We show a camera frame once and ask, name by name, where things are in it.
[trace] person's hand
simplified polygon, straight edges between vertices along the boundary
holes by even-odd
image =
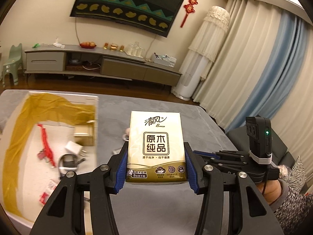
[[[262,193],[264,188],[264,182],[256,184],[256,187]],[[281,184],[278,180],[268,180],[264,192],[264,198],[268,204],[272,204],[281,196]]]

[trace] yellow tissue package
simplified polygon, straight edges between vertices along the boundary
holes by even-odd
[[[132,111],[126,182],[187,181],[180,113]]]

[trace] screw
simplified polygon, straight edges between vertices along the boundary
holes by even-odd
[[[69,172],[66,174],[66,176],[67,176],[68,178],[71,178],[71,177],[74,176],[74,172],[73,172],[73,171],[69,171]]]
[[[109,166],[107,164],[103,164],[103,165],[100,166],[100,169],[105,171],[105,170],[109,169]]]
[[[239,177],[244,179],[247,177],[247,174],[245,172],[241,171],[241,172],[239,172]]]
[[[204,169],[207,170],[207,171],[211,171],[211,170],[213,170],[213,166],[212,165],[206,165],[204,167]]]

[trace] sofa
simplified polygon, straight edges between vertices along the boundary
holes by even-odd
[[[247,135],[246,126],[242,126],[233,129],[226,133],[226,136],[234,144],[239,151],[249,151],[249,137]],[[295,159],[288,152],[287,146],[279,138],[276,132],[272,129],[272,161],[276,165],[286,165],[292,167],[295,163]],[[307,184],[305,184],[301,190],[301,193],[305,193],[308,190]]]

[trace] red fruit bowl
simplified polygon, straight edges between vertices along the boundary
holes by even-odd
[[[93,46],[93,47],[91,47],[91,46],[85,46],[85,45],[83,45],[83,44],[79,44],[82,48],[95,48],[97,45],[95,45],[95,46]]]

